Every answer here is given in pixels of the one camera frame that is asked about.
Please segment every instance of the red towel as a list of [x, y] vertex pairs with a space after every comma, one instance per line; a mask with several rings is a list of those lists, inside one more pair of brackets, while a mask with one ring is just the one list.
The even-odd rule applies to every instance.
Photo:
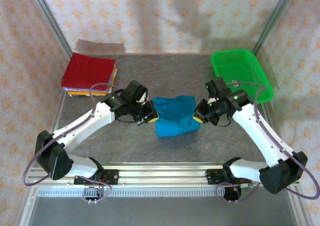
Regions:
[[[89, 57], [74, 52], [62, 77], [61, 86], [90, 89], [94, 84], [108, 83], [115, 62], [113, 59]], [[107, 87], [98, 86], [95, 89], [106, 90]]]

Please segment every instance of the green basket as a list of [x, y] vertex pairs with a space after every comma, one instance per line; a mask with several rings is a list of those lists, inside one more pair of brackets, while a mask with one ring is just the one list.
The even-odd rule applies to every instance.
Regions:
[[[267, 89], [263, 90], [258, 97], [258, 104], [270, 101], [274, 92], [262, 70], [256, 56], [246, 49], [234, 49], [217, 51], [211, 56], [211, 63], [216, 77], [221, 76], [226, 83], [252, 82], [265, 85]], [[243, 89], [254, 100], [259, 87], [252, 85], [240, 85], [238, 87], [230, 86], [233, 91]]]

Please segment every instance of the blue towel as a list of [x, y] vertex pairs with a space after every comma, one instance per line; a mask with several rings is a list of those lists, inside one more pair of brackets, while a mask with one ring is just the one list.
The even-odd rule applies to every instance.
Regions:
[[194, 96], [178, 96], [167, 99], [153, 99], [159, 119], [155, 122], [156, 135], [168, 137], [181, 135], [200, 128], [200, 123], [193, 119], [197, 107]]

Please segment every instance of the blue cloth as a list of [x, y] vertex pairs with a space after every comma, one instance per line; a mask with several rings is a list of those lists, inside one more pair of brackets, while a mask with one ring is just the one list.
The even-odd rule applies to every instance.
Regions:
[[153, 101], [159, 114], [155, 122], [158, 137], [181, 135], [200, 128], [200, 123], [193, 119], [197, 107], [193, 96], [182, 95], [172, 99], [155, 97]]

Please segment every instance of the floral wallpaper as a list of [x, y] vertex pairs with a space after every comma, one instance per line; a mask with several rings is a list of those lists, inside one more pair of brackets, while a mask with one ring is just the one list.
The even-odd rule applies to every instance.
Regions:
[[[320, 181], [320, 0], [290, 0], [258, 58], [274, 88], [271, 117], [278, 133]], [[301, 186], [316, 188], [307, 174]], [[307, 201], [314, 225], [320, 225], [320, 200]]]
[[0, 0], [0, 26], [0, 225], [11, 226], [22, 173], [38, 133], [50, 130], [68, 59], [34, 0]]
[[279, 0], [46, 0], [85, 54], [252, 50]]

